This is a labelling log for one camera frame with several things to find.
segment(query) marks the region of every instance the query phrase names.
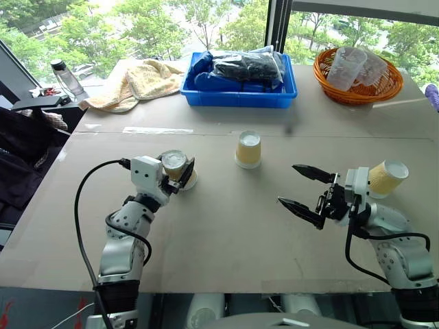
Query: clear plastic cup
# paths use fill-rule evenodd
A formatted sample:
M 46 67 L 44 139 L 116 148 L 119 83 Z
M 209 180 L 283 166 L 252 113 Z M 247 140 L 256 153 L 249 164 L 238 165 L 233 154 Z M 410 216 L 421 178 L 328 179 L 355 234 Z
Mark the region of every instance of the clear plastic cup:
M 385 73 L 387 63 L 370 51 L 366 51 L 366 55 L 368 59 L 360 70 L 357 80 L 364 86 L 371 86 Z
M 340 47 L 335 54 L 327 82 L 337 89 L 346 91 L 357 78 L 368 56 L 354 47 Z

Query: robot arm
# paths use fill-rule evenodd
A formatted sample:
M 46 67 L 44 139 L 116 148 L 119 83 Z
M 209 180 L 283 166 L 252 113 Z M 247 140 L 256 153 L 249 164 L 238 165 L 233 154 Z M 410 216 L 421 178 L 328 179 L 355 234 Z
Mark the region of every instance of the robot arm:
M 368 168 L 349 169 L 344 186 L 337 184 L 337 173 L 325 173 L 304 165 L 293 168 L 312 180 L 331 186 L 319 197 L 315 212 L 280 197 L 282 205 L 319 230 L 323 229 L 326 218 L 340 225 L 349 225 L 346 250 L 350 247 L 352 235 L 368 239 L 386 279 L 358 267 L 347 251 L 348 262 L 392 287 L 406 328 L 434 328 L 433 322 L 439 321 L 439 288 L 433 273 L 429 239 L 423 234 L 413 233 L 409 221 L 399 211 L 366 202 Z M 426 238 L 427 243 L 424 244 L 418 236 Z
M 154 213 L 169 202 L 172 193 L 185 186 L 193 164 L 194 159 L 185 165 L 179 181 L 173 182 L 163 174 L 158 159 L 139 156 L 130 161 L 131 180 L 137 188 L 137 195 L 127 197 L 120 210 L 106 217 L 107 242 L 102 252 L 98 286 L 95 287 L 114 329 L 137 327 L 136 302 L 143 266 L 151 256 L 146 237 Z M 101 311 L 95 307 L 95 315 L 88 317 L 86 329 L 105 328 Z

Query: yellow paper cup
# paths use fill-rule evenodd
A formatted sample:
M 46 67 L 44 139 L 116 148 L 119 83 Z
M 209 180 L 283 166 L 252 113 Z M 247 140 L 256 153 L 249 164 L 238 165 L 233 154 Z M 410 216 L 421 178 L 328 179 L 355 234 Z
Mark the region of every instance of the yellow paper cup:
M 247 130 L 239 136 L 235 162 L 242 168 L 253 169 L 261 164 L 261 137 Z
M 169 178 L 175 182 L 177 182 L 181 175 L 183 167 L 187 162 L 186 154 L 184 154 L 179 149 L 171 149 L 162 154 L 162 165 L 165 169 L 165 173 L 169 175 Z M 183 191 L 187 191 L 192 188 L 197 182 L 197 172 L 195 169 L 192 171 L 192 175 L 189 178 L 186 186 L 182 188 Z
M 383 199 L 407 177 L 409 169 L 401 161 L 384 160 L 369 170 L 369 196 Z

